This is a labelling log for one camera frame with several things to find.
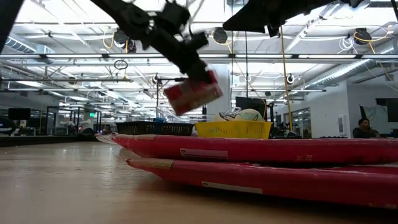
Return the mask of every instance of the person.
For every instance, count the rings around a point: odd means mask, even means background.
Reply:
[[[370,122],[367,118],[362,118],[358,121],[358,128],[354,128],[354,138],[379,138],[380,134],[378,131],[370,127]]]

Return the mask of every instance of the white label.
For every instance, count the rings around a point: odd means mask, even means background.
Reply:
[[[211,188],[216,188],[216,189],[234,190],[234,191],[240,191],[240,192],[262,194],[262,189],[253,188],[253,187],[241,187],[241,186],[228,185],[228,184],[217,184],[217,183],[211,183],[211,182],[205,182],[205,181],[202,181],[201,184],[204,187],[211,187]]]
[[[209,159],[228,159],[228,151],[203,150],[203,149],[180,149],[183,157],[201,157]]]

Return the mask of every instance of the wooden table surface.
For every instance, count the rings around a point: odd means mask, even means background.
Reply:
[[[398,213],[166,182],[101,142],[0,148],[0,223],[398,223]]]

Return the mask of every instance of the black bin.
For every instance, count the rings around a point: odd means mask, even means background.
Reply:
[[[132,121],[116,123],[119,134],[162,134],[174,136],[191,136],[194,124],[158,123],[149,121]]]

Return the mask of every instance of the yellow plastic basket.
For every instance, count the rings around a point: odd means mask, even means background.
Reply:
[[[272,122],[218,121],[195,124],[198,136],[206,138],[268,139]]]

